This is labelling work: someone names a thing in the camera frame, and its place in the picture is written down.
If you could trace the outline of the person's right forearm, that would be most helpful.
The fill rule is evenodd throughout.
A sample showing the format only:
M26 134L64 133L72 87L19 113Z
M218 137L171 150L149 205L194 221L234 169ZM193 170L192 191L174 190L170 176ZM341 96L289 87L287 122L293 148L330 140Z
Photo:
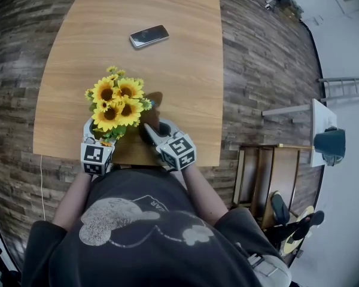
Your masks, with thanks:
M187 166L181 173L198 216L209 225L215 225L228 208L195 164Z

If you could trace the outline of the cardboard box with clutter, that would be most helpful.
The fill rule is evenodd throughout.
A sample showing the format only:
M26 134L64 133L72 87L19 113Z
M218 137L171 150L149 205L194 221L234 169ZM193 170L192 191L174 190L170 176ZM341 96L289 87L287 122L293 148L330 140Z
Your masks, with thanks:
M280 0L278 2L278 7L286 16L296 20L302 19L304 11L295 0Z

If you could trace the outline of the grey waist pack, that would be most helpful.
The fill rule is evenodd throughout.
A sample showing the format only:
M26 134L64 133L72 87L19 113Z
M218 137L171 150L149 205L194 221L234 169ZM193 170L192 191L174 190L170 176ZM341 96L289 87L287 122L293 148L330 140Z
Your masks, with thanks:
M291 272L278 257L253 254L248 262L262 287L290 287Z

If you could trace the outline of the person's left forearm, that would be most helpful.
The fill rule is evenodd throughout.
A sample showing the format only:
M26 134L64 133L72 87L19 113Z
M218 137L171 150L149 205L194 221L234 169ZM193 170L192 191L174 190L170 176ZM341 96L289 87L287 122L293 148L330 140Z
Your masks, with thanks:
M81 170L60 202L52 223L69 231L83 213L92 183L92 175Z

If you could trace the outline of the person's dark printed t-shirt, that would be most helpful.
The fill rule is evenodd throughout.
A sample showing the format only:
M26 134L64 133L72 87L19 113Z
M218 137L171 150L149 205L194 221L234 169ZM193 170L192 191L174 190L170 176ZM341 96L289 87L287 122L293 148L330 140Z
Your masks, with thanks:
M69 231L32 225L22 287L262 287L253 254L283 260L247 209L209 225L165 169L120 169L92 177Z

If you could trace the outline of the wooden table with white legs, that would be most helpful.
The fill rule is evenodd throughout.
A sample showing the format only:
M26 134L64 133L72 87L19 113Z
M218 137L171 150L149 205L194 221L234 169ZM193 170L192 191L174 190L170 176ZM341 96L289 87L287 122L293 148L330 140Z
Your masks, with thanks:
M163 25L169 38L141 49L132 33ZM85 91L109 66L159 91L162 118L187 133L198 166L220 162L223 37L219 0L75 0L49 54L36 105L33 152L78 160L90 118Z

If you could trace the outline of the brown cloth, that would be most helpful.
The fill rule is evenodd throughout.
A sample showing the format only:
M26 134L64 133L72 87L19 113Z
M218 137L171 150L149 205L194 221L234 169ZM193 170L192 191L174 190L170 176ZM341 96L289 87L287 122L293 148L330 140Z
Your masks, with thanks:
M140 124L138 126L138 132L140 138L146 144L153 144L153 141L149 137L144 125L148 124L153 130L160 132L159 128L159 117L160 117L160 105L163 99L163 94L159 91L149 93L146 95L146 98L150 100L152 108L150 110L144 111L140 117Z

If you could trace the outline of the sunflower bouquet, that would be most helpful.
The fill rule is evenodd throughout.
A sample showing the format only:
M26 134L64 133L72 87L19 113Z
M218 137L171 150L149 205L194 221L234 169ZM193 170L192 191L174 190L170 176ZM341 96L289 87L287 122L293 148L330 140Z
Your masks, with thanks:
M90 130L103 146L111 146L120 140L129 128L138 127L144 112L153 108L143 91L144 80L127 77L126 71L116 66L107 68L108 76L85 91L91 102Z

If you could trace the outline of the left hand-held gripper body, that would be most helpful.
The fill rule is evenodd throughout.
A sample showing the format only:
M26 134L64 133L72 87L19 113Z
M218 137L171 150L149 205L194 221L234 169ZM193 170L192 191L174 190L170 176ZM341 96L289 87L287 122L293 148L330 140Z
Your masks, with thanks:
M103 176L112 160L115 150L115 140L111 139L110 146L103 145L93 135L84 135L81 143L81 167L89 175Z

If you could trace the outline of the black office chair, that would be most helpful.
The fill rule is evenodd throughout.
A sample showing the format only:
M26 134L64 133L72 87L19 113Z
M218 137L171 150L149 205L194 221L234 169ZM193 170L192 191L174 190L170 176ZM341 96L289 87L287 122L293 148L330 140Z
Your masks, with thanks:
M290 236L294 241L302 240L311 227L319 226L325 219L324 212L319 210L304 216L300 221L289 223L290 213L279 191L272 194L271 206L277 226L265 229L264 235L276 249Z

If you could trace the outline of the grey metal ladder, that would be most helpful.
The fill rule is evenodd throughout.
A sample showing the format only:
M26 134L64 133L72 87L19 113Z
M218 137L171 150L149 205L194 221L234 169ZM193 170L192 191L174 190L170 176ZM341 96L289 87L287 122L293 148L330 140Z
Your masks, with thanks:
M359 77L320 78L324 97L320 102L359 99Z

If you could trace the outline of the black smartphone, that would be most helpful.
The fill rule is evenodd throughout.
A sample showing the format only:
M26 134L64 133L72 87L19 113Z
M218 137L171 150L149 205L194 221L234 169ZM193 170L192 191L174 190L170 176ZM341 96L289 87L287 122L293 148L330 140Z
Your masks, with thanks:
M130 42L135 49L141 49L151 44L166 40L169 33L163 25L153 26L129 36Z

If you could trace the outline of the yellow round table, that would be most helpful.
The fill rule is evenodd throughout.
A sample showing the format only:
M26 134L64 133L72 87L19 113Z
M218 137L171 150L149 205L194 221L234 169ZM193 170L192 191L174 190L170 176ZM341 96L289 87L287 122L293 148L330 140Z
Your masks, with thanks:
M294 222L301 221L307 215L314 213L314 207L308 206L297 218L294 218ZM299 244L301 244L303 239L294 240L293 239L294 233L287 237L285 241L281 243L280 253L282 257L286 257L288 254L292 253Z

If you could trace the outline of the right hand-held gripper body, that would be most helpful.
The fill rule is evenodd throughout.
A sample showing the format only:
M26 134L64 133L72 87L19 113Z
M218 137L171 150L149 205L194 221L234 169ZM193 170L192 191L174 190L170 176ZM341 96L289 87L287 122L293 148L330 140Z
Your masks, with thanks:
M181 131L175 132L173 136L159 136L154 144L163 162L177 171L196 161L196 146L189 135Z

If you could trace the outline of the green and white round device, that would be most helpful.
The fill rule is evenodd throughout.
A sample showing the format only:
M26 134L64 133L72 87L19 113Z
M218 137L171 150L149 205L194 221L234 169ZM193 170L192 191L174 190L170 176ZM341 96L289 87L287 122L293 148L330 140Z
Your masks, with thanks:
M322 154L322 158L323 158L325 164L328 166L335 166L343 160L343 157L338 156L338 155Z

